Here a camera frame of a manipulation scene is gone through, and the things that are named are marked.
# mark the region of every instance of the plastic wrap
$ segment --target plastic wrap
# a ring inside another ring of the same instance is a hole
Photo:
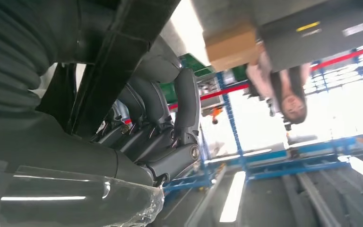
[[[0,164],[0,227],[144,227],[161,211],[162,189],[122,180]]]

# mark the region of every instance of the blue steel rack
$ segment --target blue steel rack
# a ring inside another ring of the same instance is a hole
[[[359,63],[358,57],[354,58],[354,62]],[[357,70],[359,71],[360,75],[363,74],[362,68],[357,68]],[[324,69],[320,68],[319,72],[322,74],[323,77],[325,85],[324,90],[328,91],[329,87],[327,86],[326,80],[324,78]],[[216,79],[219,83],[221,90],[245,83],[245,81],[242,81],[238,84],[225,86],[222,72],[216,74]],[[234,116],[229,96],[228,94],[224,94],[222,96],[227,116],[233,130],[238,155],[233,156],[233,158],[227,160],[210,160],[209,149],[203,133],[201,132],[200,172],[202,172],[202,174],[192,171],[186,177],[171,181],[164,187],[165,193],[194,187],[210,187],[212,185],[212,180],[215,179],[217,172],[219,172],[219,168],[222,168],[223,166],[240,165],[241,170],[246,172],[247,180],[264,179],[283,175],[305,173],[309,171],[319,171],[322,169],[349,166],[345,162],[340,162],[337,157],[339,153],[343,153],[344,155],[349,155],[351,153],[350,148],[356,145],[355,137],[342,138],[337,140],[334,140],[332,138],[332,140],[328,142],[298,147],[299,153],[302,157],[295,160],[289,160],[286,150],[273,151],[270,153],[255,156],[245,156],[240,145],[240,140],[234,122]]]

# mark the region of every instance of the person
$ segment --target person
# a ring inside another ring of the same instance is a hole
[[[222,107],[215,107],[211,113],[212,124],[218,124],[218,119],[216,118],[223,111]]]
[[[310,63],[272,72],[263,43],[258,43],[257,49],[259,54],[246,70],[248,79],[263,98],[276,100],[276,112],[280,110],[285,119],[292,124],[304,122],[307,104],[303,86],[311,73]]]

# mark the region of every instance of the red rail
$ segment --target red rail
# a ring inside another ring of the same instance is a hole
[[[363,54],[363,50],[352,52],[350,54],[346,54],[346,55],[343,55],[341,57],[331,59],[329,61],[325,61],[325,62],[322,62],[321,64],[315,65],[314,67],[311,68],[311,70],[315,71],[315,70],[318,70],[318,69],[323,68],[325,66],[333,65],[333,64],[336,64],[338,62],[345,61],[345,60],[351,59],[353,57],[359,56],[361,54]],[[200,100],[213,98],[213,97],[216,97],[216,96],[224,95],[224,94],[230,93],[232,91],[242,90],[242,89],[245,89],[245,88],[248,88],[248,84],[239,85],[239,86],[227,88],[227,89],[224,89],[224,90],[221,90],[221,91],[218,91],[218,92],[214,92],[214,93],[211,93],[211,94],[208,94],[208,95],[204,95],[204,96],[200,97]],[[177,108],[177,103],[172,104],[172,105],[169,106],[170,110],[173,110],[173,109],[176,109],[176,108]]]

